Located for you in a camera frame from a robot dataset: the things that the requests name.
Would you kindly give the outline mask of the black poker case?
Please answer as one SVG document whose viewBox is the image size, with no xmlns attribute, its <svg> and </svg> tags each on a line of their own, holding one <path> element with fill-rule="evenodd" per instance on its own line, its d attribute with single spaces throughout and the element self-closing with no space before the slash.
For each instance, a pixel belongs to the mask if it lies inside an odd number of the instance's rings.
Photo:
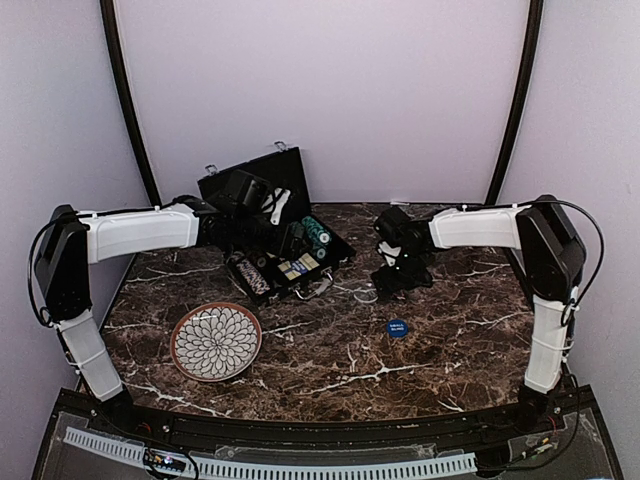
<svg viewBox="0 0 640 480">
<path fill-rule="evenodd" d="M 276 152 L 209 173 L 202 199 L 218 211 L 207 228 L 234 280 L 257 305 L 328 288 L 356 250 L 312 212 L 301 151 Z"/>
</svg>

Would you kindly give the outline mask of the blue gold card box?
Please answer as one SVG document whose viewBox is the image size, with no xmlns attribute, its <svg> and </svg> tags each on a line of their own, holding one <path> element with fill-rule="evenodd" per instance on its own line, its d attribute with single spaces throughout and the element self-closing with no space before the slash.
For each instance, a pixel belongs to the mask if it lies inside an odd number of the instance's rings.
<svg viewBox="0 0 640 480">
<path fill-rule="evenodd" d="M 278 269 L 290 281 L 304 276 L 318 268 L 320 264 L 308 253 L 303 254 L 297 260 L 285 261 L 278 265 Z"/>
</svg>

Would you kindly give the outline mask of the clear dealer button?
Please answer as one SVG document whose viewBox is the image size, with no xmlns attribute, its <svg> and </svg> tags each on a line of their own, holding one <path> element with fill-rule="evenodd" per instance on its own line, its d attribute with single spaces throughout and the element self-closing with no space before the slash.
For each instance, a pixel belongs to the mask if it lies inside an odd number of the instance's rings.
<svg viewBox="0 0 640 480">
<path fill-rule="evenodd" d="M 353 297 L 362 304 L 373 304 L 378 300 L 378 294 L 375 290 L 355 291 Z"/>
</svg>

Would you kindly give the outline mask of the blue small blind button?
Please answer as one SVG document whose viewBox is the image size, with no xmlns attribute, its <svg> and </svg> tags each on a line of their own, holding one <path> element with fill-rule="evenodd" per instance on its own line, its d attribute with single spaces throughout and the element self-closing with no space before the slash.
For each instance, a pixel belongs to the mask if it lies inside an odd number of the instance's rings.
<svg viewBox="0 0 640 480">
<path fill-rule="evenodd" d="M 403 320 L 394 319 L 387 323 L 386 331 L 393 338 L 403 338 L 408 334 L 409 327 Z"/>
</svg>

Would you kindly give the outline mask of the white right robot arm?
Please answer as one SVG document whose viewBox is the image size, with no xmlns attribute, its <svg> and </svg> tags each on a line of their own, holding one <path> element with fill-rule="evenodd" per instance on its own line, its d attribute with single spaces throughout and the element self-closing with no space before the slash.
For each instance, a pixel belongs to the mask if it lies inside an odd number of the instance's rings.
<svg viewBox="0 0 640 480">
<path fill-rule="evenodd" d="M 371 278 L 380 297 L 429 287 L 437 252 L 458 247 L 498 247 L 520 252 L 531 293 L 534 326 L 524 385 L 547 394 L 561 378 L 572 348 L 575 313 L 593 284 L 583 277 L 587 249 L 567 215 L 571 203 L 552 195 L 511 205 L 461 205 L 428 219 L 400 207 L 375 221 L 384 266 Z"/>
</svg>

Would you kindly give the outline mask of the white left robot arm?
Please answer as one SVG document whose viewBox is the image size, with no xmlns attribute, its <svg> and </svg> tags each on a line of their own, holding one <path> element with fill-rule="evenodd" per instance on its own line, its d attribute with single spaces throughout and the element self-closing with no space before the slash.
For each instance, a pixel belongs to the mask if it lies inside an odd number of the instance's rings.
<svg viewBox="0 0 640 480">
<path fill-rule="evenodd" d="M 58 206 L 32 241 L 27 291 L 38 322 L 57 332 L 90 394 L 105 403 L 103 421 L 120 436 L 141 427 L 93 318 L 89 267 L 141 252 L 213 246 L 277 248 L 286 244 L 285 214 L 296 191 L 244 170 L 234 171 L 210 202 L 182 195 L 165 206 L 107 212 Z"/>
</svg>

